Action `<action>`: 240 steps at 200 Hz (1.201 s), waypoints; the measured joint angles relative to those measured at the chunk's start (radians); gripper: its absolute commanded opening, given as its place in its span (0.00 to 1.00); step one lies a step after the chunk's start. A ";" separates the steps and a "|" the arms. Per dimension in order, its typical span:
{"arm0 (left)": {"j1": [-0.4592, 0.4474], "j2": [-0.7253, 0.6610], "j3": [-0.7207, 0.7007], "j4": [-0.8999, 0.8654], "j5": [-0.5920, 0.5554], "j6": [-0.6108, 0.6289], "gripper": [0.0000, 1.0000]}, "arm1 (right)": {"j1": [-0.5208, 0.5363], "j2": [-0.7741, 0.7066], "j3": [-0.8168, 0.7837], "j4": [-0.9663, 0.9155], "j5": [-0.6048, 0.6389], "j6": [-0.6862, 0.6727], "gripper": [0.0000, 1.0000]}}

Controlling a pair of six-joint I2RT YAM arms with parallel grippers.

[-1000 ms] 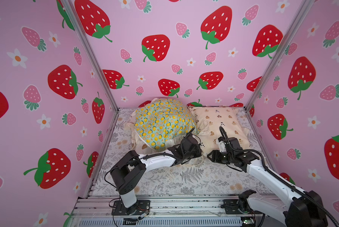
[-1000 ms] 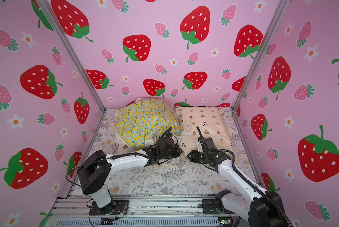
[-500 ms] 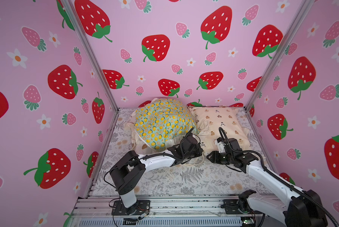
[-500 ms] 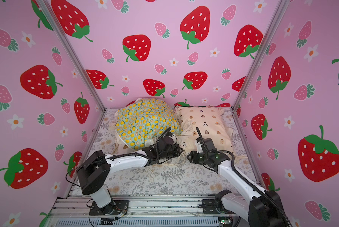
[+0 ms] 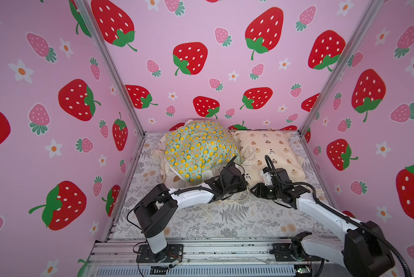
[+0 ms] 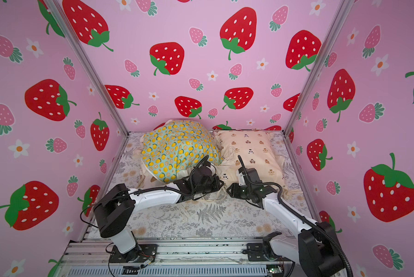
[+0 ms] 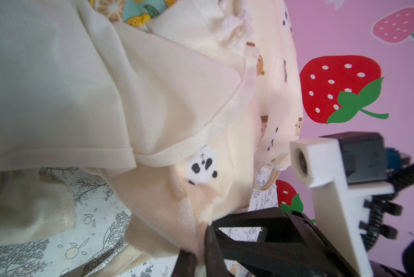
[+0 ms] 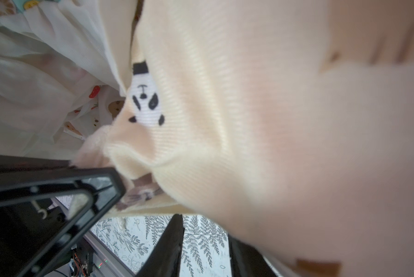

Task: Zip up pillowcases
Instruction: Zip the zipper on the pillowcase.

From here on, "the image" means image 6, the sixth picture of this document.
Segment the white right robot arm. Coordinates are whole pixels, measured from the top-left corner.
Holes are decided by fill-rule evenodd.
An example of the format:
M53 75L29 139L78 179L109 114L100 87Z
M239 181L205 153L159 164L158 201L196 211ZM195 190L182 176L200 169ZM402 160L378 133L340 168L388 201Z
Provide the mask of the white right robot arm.
M283 200L283 187L274 182L262 182L256 169L241 167L236 175L238 182L227 189L228 194L270 213L294 236L292 241L280 235L269 237L269 252L299 264L308 277L354 275L337 234L329 223L316 222L300 214Z

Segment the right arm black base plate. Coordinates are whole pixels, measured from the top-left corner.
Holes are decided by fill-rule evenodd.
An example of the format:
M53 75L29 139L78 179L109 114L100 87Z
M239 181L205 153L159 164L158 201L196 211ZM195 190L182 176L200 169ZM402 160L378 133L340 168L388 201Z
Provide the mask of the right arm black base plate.
M279 262L280 256L276 255L268 243L248 243L243 253L250 262Z

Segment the cream bear print pillow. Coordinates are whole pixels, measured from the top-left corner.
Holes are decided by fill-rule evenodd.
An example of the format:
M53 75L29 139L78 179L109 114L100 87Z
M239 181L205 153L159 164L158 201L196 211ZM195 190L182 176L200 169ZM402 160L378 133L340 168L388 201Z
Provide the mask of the cream bear print pillow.
M217 167L220 179L226 186L238 183L238 170L241 157L247 169L256 169L263 182L275 182L282 186L283 194L288 193L284 182L283 162L285 159L275 155L270 140L273 136L266 131L215 130L213 132L220 154L223 158Z

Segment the lemon print pillow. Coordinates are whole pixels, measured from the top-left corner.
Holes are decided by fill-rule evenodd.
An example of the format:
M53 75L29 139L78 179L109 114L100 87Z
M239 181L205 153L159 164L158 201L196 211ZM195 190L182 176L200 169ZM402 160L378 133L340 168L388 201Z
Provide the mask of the lemon print pillow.
M201 123L174 120L142 137L141 162L146 171L168 184L188 175L204 156L222 163L218 142Z

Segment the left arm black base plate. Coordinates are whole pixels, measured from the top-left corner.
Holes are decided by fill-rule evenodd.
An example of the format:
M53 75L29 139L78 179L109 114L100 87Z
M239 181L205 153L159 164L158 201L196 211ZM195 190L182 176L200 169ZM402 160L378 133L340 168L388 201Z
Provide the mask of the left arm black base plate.
M117 246L111 250L110 263L145 263L154 262L157 253L157 244L139 244L132 250L122 254Z

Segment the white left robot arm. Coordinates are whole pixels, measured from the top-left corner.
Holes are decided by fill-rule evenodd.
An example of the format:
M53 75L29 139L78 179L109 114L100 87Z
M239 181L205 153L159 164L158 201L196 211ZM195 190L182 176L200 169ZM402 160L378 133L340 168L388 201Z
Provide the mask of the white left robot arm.
M192 170L188 176L162 187L128 189L125 184L118 184L93 205L92 209L100 236L113 242L115 252L123 256L137 256L142 249L134 233L127 227L135 211L195 201L196 195L215 193L223 186L224 182L220 180L213 167L200 166Z

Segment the cream large-bear print pillow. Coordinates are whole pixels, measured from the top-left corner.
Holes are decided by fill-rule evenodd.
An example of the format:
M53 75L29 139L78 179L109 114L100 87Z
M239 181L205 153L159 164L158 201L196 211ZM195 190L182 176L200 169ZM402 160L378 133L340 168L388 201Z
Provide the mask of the cream large-bear print pillow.
M149 172L147 167L145 166L142 158L142 151L144 150L144 138L143 136L139 140L139 147L136 149L135 154L136 158L139 160L139 166L140 166L140 179L138 188L139 189L146 189L146 188L154 188L161 184L161 182L152 174Z

